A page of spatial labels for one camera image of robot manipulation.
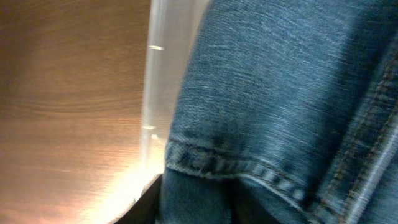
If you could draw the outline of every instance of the stitching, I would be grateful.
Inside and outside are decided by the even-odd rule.
[[[391,71],[391,67],[396,67],[397,62],[398,62],[397,56],[398,56],[398,52],[396,52],[394,54],[393,60],[389,63],[389,66],[387,66],[387,68],[386,68],[386,73],[390,73],[391,76],[394,76],[394,73]],[[394,109],[392,110],[387,121],[384,123],[384,125],[381,129],[380,135],[378,136],[376,143],[373,145],[372,149],[368,153],[366,160],[364,161],[363,167],[362,167],[361,171],[359,172],[359,175],[358,175],[357,179],[355,180],[355,183],[354,183],[353,187],[351,188],[351,190],[349,191],[349,195],[347,196],[347,198],[344,202],[343,212],[339,217],[340,223],[343,223],[345,221],[347,209],[348,209],[349,205],[355,199],[354,193],[355,193],[355,191],[357,191],[357,189],[360,185],[360,181],[363,180],[366,177],[366,174],[369,172],[371,161],[373,160],[373,157],[379,152],[378,145],[380,145],[382,140],[385,138],[387,128],[390,125],[390,123],[393,121],[393,119],[397,113],[397,109],[398,109],[398,105],[395,105]]]
[[[174,167],[170,167],[169,165],[170,165],[170,164],[167,164],[166,166],[167,166],[168,168],[170,168],[170,169],[175,169]],[[259,180],[265,182],[267,185],[269,185],[270,187],[272,187],[275,191],[277,191],[277,192],[280,193],[281,195],[283,195],[283,196],[289,198],[292,202],[296,203],[297,205],[299,204],[299,201],[298,201],[298,200],[292,198],[292,194],[291,194],[291,193],[292,193],[294,190],[300,189],[300,187],[294,186],[294,187],[292,188],[292,190],[290,190],[290,191],[281,190],[280,188],[277,187],[278,181],[272,181],[272,180],[263,179],[262,177],[260,177],[260,176],[258,176],[258,175],[253,175],[253,174],[248,173],[248,172],[238,172],[238,173],[236,173],[236,174],[225,174],[225,173],[222,174],[222,173],[221,173],[221,174],[216,174],[215,176],[217,176],[217,177],[222,177],[222,176],[239,177],[241,174],[246,174],[246,175],[249,175],[249,176],[251,176],[251,177],[257,178],[257,179],[259,179]]]
[[[192,147],[194,149],[205,149],[207,151],[211,151],[211,152],[215,152],[216,154],[220,154],[219,151],[217,151],[216,149],[211,149],[208,147],[203,147],[203,146],[197,146],[194,144],[189,144],[186,142],[181,142],[177,139],[169,139],[169,142],[176,142],[177,144],[181,144],[181,145],[185,145],[185,146],[189,146]],[[290,177],[288,177],[286,174],[284,174],[282,171],[280,171],[278,168],[274,167],[273,165],[266,163],[262,160],[259,159],[255,159],[255,158],[250,158],[250,159],[241,159],[241,158],[236,158],[236,156],[232,156],[232,155],[225,155],[228,157],[231,157],[230,159],[224,159],[225,161],[253,161],[253,162],[257,162],[260,165],[264,165],[266,168],[273,170],[274,172],[276,172],[277,174],[279,174],[280,176],[282,176],[284,179],[289,180],[290,182],[293,182],[295,184],[297,184],[294,180],[292,180]]]
[[[386,133],[387,128],[389,127],[390,123],[394,120],[394,117],[397,113],[397,111],[396,111],[397,108],[398,108],[398,105],[394,108],[394,111],[390,114],[388,120],[384,123],[381,133],[380,133],[379,137],[377,138],[377,142],[375,143],[375,145],[373,145],[371,151],[368,153],[368,156],[363,164],[363,167],[361,169],[361,172],[358,175],[358,178],[355,180],[355,183],[354,183],[353,187],[351,188],[351,190],[349,190],[349,195],[347,196],[347,198],[344,202],[343,212],[339,217],[339,223],[344,223],[348,205],[355,198],[354,193],[359,187],[360,180],[365,179],[366,174],[369,172],[370,164],[371,164],[371,162],[369,160],[372,160],[372,158],[379,152],[379,151],[377,151],[379,149],[378,146],[380,145],[382,140],[384,140],[384,138],[386,137],[385,133]]]
[[[180,142],[179,140],[176,140],[176,139],[169,139],[169,141],[171,141],[171,142],[176,142],[177,144],[188,145],[188,146],[190,146],[190,147],[193,147],[194,149],[206,149],[206,150],[209,150],[209,151],[215,151],[214,149],[209,149],[209,148],[207,148],[207,147],[200,147],[200,146],[196,146],[196,145],[193,145],[193,144],[188,144],[188,143],[185,143],[185,142]],[[241,170],[237,170],[238,173],[235,173],[235,174],[229,174],[229,173],[226,173],[226,172],[219,172],[219,173],[215,172],[215,173],[214,173],[215,175],[217,175],[217,176],[234,176],[234,177],[237,177],[237,176],[239,176],[240,174],[249,175],[249,176],[251,176],[251,177],[257,178],[257,179],[259,179],[259,180],[265,182],[266,184],[268,184],[270,187],[272,187],[275,191],[277,191],[277,192],[280,193],[281,195],[283,195],[283,196],[289,198],[291,201],[293,201],[293,202],[296,203],[297,205],[299,204],[299,200],[293,198],[292,192],[294,192],[295,190],[302,190],[302,188],[299,187],[300,184],[298,184],[298,183],[296,183],[294,180],[288,178],[284,173],[282,173],[281,171],[279,171],[279,170],[276,169],[275,167],[271,166],[270,164],[267,164],[267,163],[265,163],[264,161],[260,161],[260,160],[257,160],[257,159],[236,159],[236,158],[232,158],[232,159],[222,159],[222,160],[224,160],[225,162],[236,162],[236,161],[238,161],[238,162],[247,162],[247,161],[258,162],[257,165],[258,165],[258,166],[263,166],[263,169],[268,170],[268,171],[270,171],[270,170],[271,170],[271,171],[274,171],[275,174],[276,174],[276,177],[274,177],[274,178],[272,178],[271,180],[269,180],[269,179],[264,179],[263,176],[255,175],[255,174],[248,173],[248,172],[241,171]],[[171,168],[170,165],[172,165],[172,164],[173,164],[173,162],[169,162],[166,166],[169,167],[169,168]],[[196,169],[197,169],[197,168],[195,168],[195,167],[192,167],[190,164],[184,164],[183,166],[181,166],[181,165],[179,164],[178,166],[179,166],[179,167],[183,167],[183,166],[184,166],[184,167],[186,167],[186,168],[188,168],[188,169],[190,169],[190,170],[192,170],[192,169],[193,169],[193,170],[196,170]],[[283,190],[283,189],[280,189],[280,188],[278,187],[278,184],[280,183],[280,181],[278,181],[278,180],[287,180],[287,181],[289,181],[289,182],[292,184],[292,189],[290,189],[290,190]]]
[[[324,196],[321,198],[321,204],[318,205],[315,210],[312,212],[315,216],[318,216],[318,213],[321,209],[323,209],[326,205],[325,198],[327,198],[330,194],[331,191],[335,190],[337,186],[341,183],[343,180],[343,176],[346,174],[347,170],[347,164],[350,162],[352,157],[354,156],[355,153],[355,145],[358,145],[359,141],[359,136],[363,135],[364,130],[365,130],[365,121],[369,120],[373,114],[371,113],[375,108],[378,106],[380,100],[379,97],[381,94],[385,93],[387,89],[386,82],[390,81],[392,78],[392,75],[390,73],[385,73],[379,82],[377,88],[376,88],[376,93],[370,97],[372,99],[369,108],[366,110],[365,115],[363,116],[363,119],[359,121],[359,129],[355,132],[354,138],[350,141],[347,142],[344,146],[347,146],[349,144],[348,149],[345,151],[343,158],[341,162],[338,165],[338,168],[333,176],[333,179],[329,183],[328,187],[326,188]]]

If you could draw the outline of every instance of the blue denim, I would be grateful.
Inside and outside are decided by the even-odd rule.
[[[398,223],[397,31],[397,1],[214,0],[157,222]]]

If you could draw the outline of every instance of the wooden surface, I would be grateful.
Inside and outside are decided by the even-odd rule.
[[[0,0],[0,223],[132,204],[149,0]]]

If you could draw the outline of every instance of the brown wood panel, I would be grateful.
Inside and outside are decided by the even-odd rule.
[[[0,223],[132,204],[149,0],[0,0]]]

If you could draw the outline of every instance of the jeans seam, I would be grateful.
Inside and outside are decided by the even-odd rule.
[[[393,56],[393,60],[389,63],[389,66],[387,66],[386,68],[386,73],[391,73],[391,76],[394,76],[394,73],[391,72],[391,67],[395,66],[396,67],[396,63],[398,62],[397,60],[398,57],[398,52],[395,52],[394,56]],[[373,161],[373,157],[378,153],[378,145],[381,143],[381,141],[386,137],[386,131],[387,128],[389,127],[389,125],[391,124],[391,122],[394,120],[394,116],[397,113],[397,109],[398,109],[398,105],[396,104],[395,107],[393,108],[391,114],[389,115],[387,121],[383,124],[383,127],[380,131],[379,136],[377,137],[377,141],[375,142],[375,144],[373,145],[372,149],[369,151],[369,153],[366,156],[366,160],[364,161],[364,164],[361,168],[361,171],[359,172],[354,185],[352,186],[352,188],[349,190],[349,194],[343,204],[343,211],[339,217],[339,222],[343,223],[345,221],[345,216],[346,216],[346,211],[349,207],[349,205],[352,203],[352,201],[354,201],[354,191],[358,189],[359,185],[360,185],[360,181],[364,179],[364,177],[366,176],[366,174],[368,173],[368,170],[370,169],[370,165]]]
[[[333,176],[332,181],[328,184],[328,187],[326,188],[326,191],[323,195],[323,197],[320,199],[321,204],[314,209],[313,214],[315,216],[318,216],[318,213],[321,209],[323,209],[323,207],[325,206],[325,199],[331,195],[331,192],[333,190],[335,190],[337,188],[337,186],[339,186],[339,184],[341,183],[341,181],[343,180],[343,177],[346,173],[347,170],[347,164],[351,161],[353,154],[355,152],[355,145],[357,145],[357,141],[359,140],[359,137],[363,135],[363,131],[365,130],[365,122],[371,119],[371,112],[373,110],[375,110],[375,108],[378,106],[378,104],[380,103],[380,99],[379,96],[384,94],[388,88],[386,83],[393,77],[393,75],[391,75],[390,73],[385,73],[381,79],[381,81],[379,82],[377,88],[376,88],[376,93],[373,94],[371,97],[369,97],[372,101],[370,103],[369,108],[366,110],[365,115],[363,116],[363,118],[361,120],[359,120],[359,129],[355,132],[354,134],[354,138],[346,143],[345,145],[348,145],[347,150],[344,153],[343,159],[342,161],[339,163],[338,168]]]
[[[176,142],[177,144],[183,144],[183,145],[187,145],[187,143],[184,142],[180,142],[179,140],[176,139],[169,139],[169,141],[171,140],[171,142]],[[277,169],[276,167],[273,167],[270,164],[265,163],[264,161],[258,160],[258,159],[238,159],[238,158],[228,158],[228,159],[219,159],[217,158],[218,152],[215,149],[209,149],[207,147],[201,147],[201,146],[196,146],[193,144],[188,144],[190,147],[193,147],[196,150],[209,150],[212,151],[213,153],[211,154],[212,158],[215,158],[216,161],[222,163],[222,164],[242,164],[243,162],[248,163],[248,162],[255,162],[256,165],[253,166],[254,168],[259,168],[259,170],[261,170],[261,174],[262,175],[256,175],[253,174],[252,172],[246,172],[246,171],[241,171],[239,169],[236,170],[231,170],[231,173],[228,172],[216,172],[214,170],[214,172],[207,172],[206,175],[207,176],[212,176],[212,178],[226,178],[226,179],[233,179],[233,178],[237,178],[241,175],[248,175],[251,176],[257,180],[260,180],[261,182],[267,184],[270,188],[274,189],[276,192],[278,192],[279,194],[285,196],[286,198],[288,198],[289,200],[291,200],[293,203],[296,204],[297,207],[300,207],[300,202],[302,201],[301,199],[297,199],[294,197],[294,192],[296,191],[300,191],[301,193],[304,193],[304,191],[302,190],[302,187],[300,187],[300,184],[296,183],[294,180],[292,180],[291,178],[288,178],[285,174],[283,174],[279,169]],[[186,172],[187,169],[190,171],[193,171],[192,174],[194,175],[205,175],[205,174],[200,174],[198,173],[197,169],[195,167],[193,167],[191,164],[181,164],[178,162],[175,162],[174,160],[172,160],[171,162],[167,162],[166,163],[166,167],[168,167],[169,169],[173,169],[173,170],[177,170],[176,167],[179,167],[179,169],[177,171],[180,172]],[[275,176],[273,176],[271,179],[265,179],[263,178],[264,176],[267,176],[270,172],[273,172],[275,174]],[[278,187],[278,185],[282,182],[282,181],[287,181],[286,184],[290,184],[290,189],[289,190],[283,190],[280,187]]]

